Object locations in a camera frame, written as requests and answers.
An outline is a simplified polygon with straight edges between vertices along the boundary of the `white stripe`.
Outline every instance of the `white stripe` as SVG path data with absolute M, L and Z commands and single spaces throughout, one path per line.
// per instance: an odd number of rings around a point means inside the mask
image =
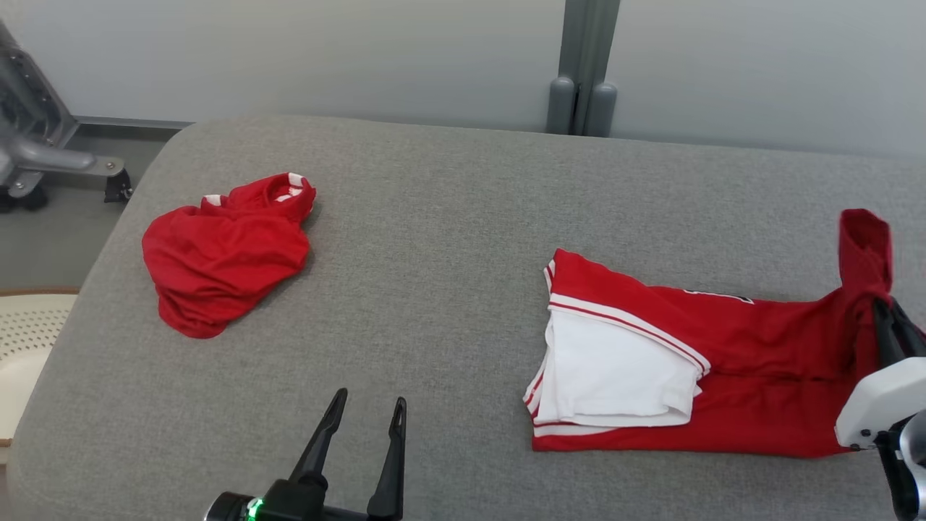
M 609 432 L 618 427 L 593 427 L 593 426 L 536 426 L 533 428 L 535 438 L 543 436 L 586 436 L 589 434 L 601 434 Z
M 544 368 L 546 367 L 546 355 L 544 355 L 544 361 L 540 363 L 540 369 L 537 371 L 537 375 L 534 376 L 531 383 L 527 386 L 527 391 L 524 392 L 524 404 L 527 405 L 528 411 L 533 413 L 537 409 L 537 404 L 540 403 L 540 394 L 543 389 L 543 383 L 537 388 L 534 389 L 534 386 L 537 385 L 537 380 L 544 375 Z
M 609 315 L 617 319 L 620 319 L 628 324 L 633 324 L 639 327 L 640 329 L 628 327 L 626 324 L 622 324 L 620 321 L 608 320 L 605 317 L 601 317 L 601 316 L 597 316 L 593 314 L 586 314 L 586 313 L 582 313 L 581 311 L 575 311 L 575 310 L 570 310 L 567 308 L 558 308 L 558 307 L 551 308 L 557 311 L 572 312 L 572 313 L 579 314 L 581 316 L 585 316 L 591 319 L 599 320 L 602 322 L 607 322 L 608 324 L 618 325 L 620 327 L 633 331 L 634 333 L 643 335 L 647 338 L 650 338 L 651 340 L 656 341 L 662 346 L 665 346 L 666 348 L 672 349 L 673 351 L 679 353 L 686 360 L 693 363 L 694 365 L 698 365 L 697 362 L 695 362 L 695 360 L 697 360 L 698 362 L 701 362 L 701 364 L 704 366 L 704 373 L 701 374 L 700 376 L 704 376 L 710 372 L 710 362 L 708 362 L 707 358 L 705 358 L 701 353 L 697 352 L 691 346 L 689 346 L 688 344 L 685 344 L 678 338 L 673 337 L 669 333 L 663 331 L 662 329 L 659 329 L 658 327 L 650 324 L 649 322 L 641 319 L 640 317 L 636 315 L 630 314 L 624 310 L 619 310 L 618 308 L 612 308 L 610 306 L 603 306 L 601 304 L 595 304 L 593 302 L 586 302 L 585 300 L 574 299 L 572 297 L 566 297 L 564 295 L 558 295 L 556 293 L 553 293 L 550 295 L 550 303 L 551 304 L 553 303 L 562 304 L 564 306 L 571 306 L 574 308 L 579 308 L 581 310 Z M 666 342 L 666 340 L 682 347 L 683 350 L 676 348 L 675 346 L 671 345 L 669 342 Z

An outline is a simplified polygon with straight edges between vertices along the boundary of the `white wall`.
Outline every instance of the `white wall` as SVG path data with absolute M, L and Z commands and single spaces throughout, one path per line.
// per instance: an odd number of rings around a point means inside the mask
M 612 136 L 926 157 L 923 0 L 623 0 Z
M 524 130 L 544 128 L 565 5 L 15 2 L 10 31 L 77 116 L 200 121 L 284 112 Z

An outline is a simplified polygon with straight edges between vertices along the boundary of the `gray fabric surface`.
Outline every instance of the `gray fabric surface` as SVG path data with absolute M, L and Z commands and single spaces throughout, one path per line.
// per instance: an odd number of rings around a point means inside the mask
M 210 340 L 162 324 L 140 240 L 157 215 L 283 171 L 319 190 L 303 273 Z M 92 269 L 19 426 L 17 519 L 198 519 L 285 476 L 351 395 L 328 504 L 363 510 L 408 400 L 406 518 L 891 519 L 873 452 L 818 461 L 534 453 L 557 247 L 651 284 L 817 299 L 836 223 L 895 234 L 895 295 L 926 322 L 926 169 L 883 160 L 306 117 L 172 139 Z

